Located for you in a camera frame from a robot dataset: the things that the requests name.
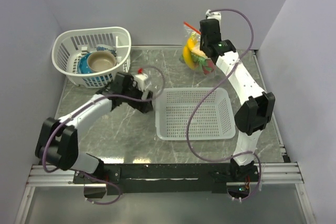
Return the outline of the clear zip top bag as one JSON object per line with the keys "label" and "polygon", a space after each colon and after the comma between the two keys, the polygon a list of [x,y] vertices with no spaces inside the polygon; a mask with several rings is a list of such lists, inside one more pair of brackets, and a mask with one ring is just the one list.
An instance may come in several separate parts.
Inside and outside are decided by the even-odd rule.
{"label": "clear zip top bag", "polygon": [[187,22],[183,22],[184,45],[181,62],[191,70],[208,75],[215,70],[212,60],[200,50],[201,33]]}

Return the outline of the yellow fake banana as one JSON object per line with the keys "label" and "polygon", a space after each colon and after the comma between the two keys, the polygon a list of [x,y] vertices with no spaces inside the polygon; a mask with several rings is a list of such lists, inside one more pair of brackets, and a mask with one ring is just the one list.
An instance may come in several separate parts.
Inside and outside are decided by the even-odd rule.
{"label": "yellow fake banana", "polygon": [[197,61],[194,60],[192,54],[192,49],[194,48],[194,46],[195,46],[194,40],[192,38],[189,38],[182,52],[184,63],[192,70],[195,70],[197,67]]}

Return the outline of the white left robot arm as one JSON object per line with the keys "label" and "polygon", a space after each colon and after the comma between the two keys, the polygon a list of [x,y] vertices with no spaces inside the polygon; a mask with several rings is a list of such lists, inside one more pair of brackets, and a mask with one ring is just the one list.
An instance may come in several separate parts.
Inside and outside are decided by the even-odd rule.
{"label": "white left robot arm", "polygon": [[79,140],[94,122],[123,103],[140,111],[153,111],[151,79],[145,73],[131,75],[118,72],[114,79],[98,90],[78,109],[58,119],[47,118],[41,127],[35,156],[43,164],[61,170],[78,170],[92,182],[105,179],[104,162],[79,151]]}

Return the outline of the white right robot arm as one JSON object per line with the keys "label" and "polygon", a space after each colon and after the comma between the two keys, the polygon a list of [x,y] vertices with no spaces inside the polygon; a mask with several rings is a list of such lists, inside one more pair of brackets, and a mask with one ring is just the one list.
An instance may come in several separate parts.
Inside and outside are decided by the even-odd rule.
{"label": "white right robot arm", "polygon": [[199,24],[200,50],[225,74],[241,104],[234,116],[238,139],[228,174],[233,180],[242,181],[256,171],[253,153],[262,131],[271,120],[275,96],[252,78],[232,42],[222,40],[218,20],[208,18]]}

